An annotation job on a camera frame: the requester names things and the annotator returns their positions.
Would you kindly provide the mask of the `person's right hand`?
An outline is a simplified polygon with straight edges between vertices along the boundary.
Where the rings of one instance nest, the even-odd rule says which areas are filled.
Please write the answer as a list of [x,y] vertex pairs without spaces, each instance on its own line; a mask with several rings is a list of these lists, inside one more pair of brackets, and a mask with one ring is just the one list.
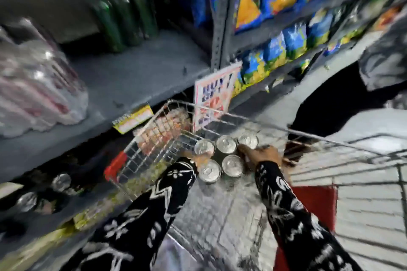
[[262,150],[262,161],[269,161],[269,162],[274,162],[277,164],[279,167],[282,165],[282,157],[279,155],[278,150],[276,147],[272,145],[267,145],[267,146],[262,146],[258,147],[257,149]]

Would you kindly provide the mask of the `white and red sale sign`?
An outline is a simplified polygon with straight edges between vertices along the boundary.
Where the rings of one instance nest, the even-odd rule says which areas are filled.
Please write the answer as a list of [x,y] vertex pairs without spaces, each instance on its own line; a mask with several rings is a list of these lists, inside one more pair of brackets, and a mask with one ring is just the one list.
[[194,86],[194,132],[227,113],[235,82],[242,68],[242,61],[236,61],[221,70],[198,79]]

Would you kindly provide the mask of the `pack of silver-top cans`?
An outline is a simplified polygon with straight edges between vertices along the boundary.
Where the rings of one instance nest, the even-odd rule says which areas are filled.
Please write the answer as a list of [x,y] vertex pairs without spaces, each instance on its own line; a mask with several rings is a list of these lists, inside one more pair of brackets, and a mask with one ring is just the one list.
[[211,155],[211,160],[199,175],[200,179],[207,184],[213,184],[222,176],[233,180],[243,176],[246,171],[246,160],[238,155],[238,145],[255,149],[258,146],[257,135],[247,131],[237,139],[229,135],[221,135],[216,141],[198,140],[194,146],[194,152],[197,155],[204,153]]

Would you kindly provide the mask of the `red cart corner bumper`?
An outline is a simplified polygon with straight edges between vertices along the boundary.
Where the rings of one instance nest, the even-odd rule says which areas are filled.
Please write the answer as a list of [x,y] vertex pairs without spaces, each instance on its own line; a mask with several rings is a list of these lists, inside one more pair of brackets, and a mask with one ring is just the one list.
[[104,170],[104,177],[107,181],[118,182],[119,173],[123,170],[128,156],[124,151],[120,151],[117,156]]

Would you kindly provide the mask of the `row of small blue-green snack bags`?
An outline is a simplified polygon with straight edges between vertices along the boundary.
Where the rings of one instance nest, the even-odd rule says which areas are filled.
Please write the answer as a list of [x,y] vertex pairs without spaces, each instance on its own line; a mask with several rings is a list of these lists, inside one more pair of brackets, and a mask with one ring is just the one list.
[[321,9],[308,22],[301,21],[287,27],[265,43],[239,54],[238,59],[242,60],[243,65],[231,97],[261,82],[273,70],[327,43],[338,30],[348,8],[349,5],[341,5],[330,10]]

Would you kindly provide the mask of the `red cart seat flap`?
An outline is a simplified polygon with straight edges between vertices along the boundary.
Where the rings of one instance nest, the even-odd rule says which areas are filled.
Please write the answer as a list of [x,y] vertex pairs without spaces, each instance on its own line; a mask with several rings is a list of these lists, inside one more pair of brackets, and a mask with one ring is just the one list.
[[329,255],[339,252],[335,230],[337,190],[333,186],[295,186],[293,196],[275,192],[269,223],[278,248],[273,271],[313,271],[327,265]]

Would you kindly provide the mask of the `person's left forearm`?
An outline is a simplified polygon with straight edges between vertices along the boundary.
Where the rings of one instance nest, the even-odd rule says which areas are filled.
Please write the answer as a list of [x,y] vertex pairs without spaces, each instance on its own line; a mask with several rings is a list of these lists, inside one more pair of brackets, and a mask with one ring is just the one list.
[[124,212],[100,224],[60,271],[150,271],[198,174],[180,156]]

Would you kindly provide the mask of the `green bottle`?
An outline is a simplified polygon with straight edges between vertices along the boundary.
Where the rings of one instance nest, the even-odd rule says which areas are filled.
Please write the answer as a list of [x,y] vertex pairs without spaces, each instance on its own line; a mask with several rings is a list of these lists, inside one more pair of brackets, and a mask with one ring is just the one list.
[[159,28],[150,0],[132,0],[143,36],[146,40],[158,36]]
[[138,46],[143,40],[130,0],[112,0],[119,31],[127,46]]
[[112,53],[121,53],[125,49],[125,44],[113,16],[111,4],[106,0],[95,1],[91,5],[91,11],[109,50]]

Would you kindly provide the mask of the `silver-top can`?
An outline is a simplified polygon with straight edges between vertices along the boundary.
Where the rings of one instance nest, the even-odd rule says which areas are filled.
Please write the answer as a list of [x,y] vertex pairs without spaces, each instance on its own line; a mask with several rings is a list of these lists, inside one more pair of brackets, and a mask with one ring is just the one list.
[[21,195],[16,201],[16,207],[19,212],[33,211],[38,206],[38,194],[37,192],[26,192]]
[[65,192],[71,186],[72,178],[69,174],[59,174],[53,178],[51,182],[51,188],[55,192]]

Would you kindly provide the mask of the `person's left hand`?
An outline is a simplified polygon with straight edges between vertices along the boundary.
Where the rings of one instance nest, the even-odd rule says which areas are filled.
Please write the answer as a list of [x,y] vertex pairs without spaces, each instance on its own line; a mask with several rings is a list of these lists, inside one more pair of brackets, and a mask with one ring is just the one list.
[[210,153],[195,154],[191,151],[183,151],[181,153],[181,156],[186,157],[190,161],[192,161],[198,170],[205,167],[211,160]]

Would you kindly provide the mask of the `plastic-wrapped pack of bottles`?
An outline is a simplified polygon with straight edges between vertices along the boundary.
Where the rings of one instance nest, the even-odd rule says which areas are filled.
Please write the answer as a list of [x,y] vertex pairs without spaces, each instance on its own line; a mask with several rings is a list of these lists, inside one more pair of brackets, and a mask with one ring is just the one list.
[[88,104],[84,82],[48,31],[26,17],[0,23],[0,136],[78,124]]

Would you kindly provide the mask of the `grey metal shelf unit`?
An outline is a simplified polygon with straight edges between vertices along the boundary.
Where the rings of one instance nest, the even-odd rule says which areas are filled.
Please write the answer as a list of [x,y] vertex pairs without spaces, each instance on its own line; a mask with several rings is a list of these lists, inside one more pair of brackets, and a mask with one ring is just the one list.
[[[192,74],[185,82],[180,78],[181,65],[192,70],[186,57],[197,57],[197,53],[183,44],[174,33],[163,35],[158,40],[146,43],[122,55],[87,58],[75,62],[74,68],[88,84],[90,99],[103,112],[118,116],[115,103],[124,104],[121,95],[129,104],[160,104],[171,94],[192,85]],[[229,113],[245,116],[243,108],[254,99],[261,86],[252,86],[231,102]],[[103,181],[91,192],[74,196],[59,213],[47,216],[15,215],[16,221],[24,222],[27,231],[17,241],[0,242],[0,271],[53,271],[73,254],[74,249],[84,244],[94,228],[109,216],[116,215],[129,205],[121,191],[110,181]]]

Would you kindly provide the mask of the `orange wrapped food pack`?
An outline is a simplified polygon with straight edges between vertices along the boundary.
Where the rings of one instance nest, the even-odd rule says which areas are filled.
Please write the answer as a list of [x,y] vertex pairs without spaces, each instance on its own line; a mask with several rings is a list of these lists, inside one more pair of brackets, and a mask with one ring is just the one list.
[[188,131],[191,119],[185,108],[176,108],[157,117],[149,126],[133,130],[138,148],[144,155],[159,151],[182,131]]

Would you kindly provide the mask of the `yellow shelf price tag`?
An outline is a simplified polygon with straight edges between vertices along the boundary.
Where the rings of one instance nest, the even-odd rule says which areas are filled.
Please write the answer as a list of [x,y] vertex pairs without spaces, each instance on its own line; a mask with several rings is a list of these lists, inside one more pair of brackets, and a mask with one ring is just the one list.
[[131,113],[124,114],[112,122],[112,126],[120,134],[126,134],[135,127],[141,125],[145,121],[154,116],[153,110],[149,104],[137,108]]

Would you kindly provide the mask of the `person's right forearm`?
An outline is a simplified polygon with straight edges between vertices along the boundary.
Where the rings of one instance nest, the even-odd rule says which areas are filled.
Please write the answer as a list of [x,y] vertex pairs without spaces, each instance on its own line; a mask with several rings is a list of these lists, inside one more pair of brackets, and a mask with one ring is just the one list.
[[259,162],[255,182],[289,271],[363,271],[318,217],[308,212],[275,162]]

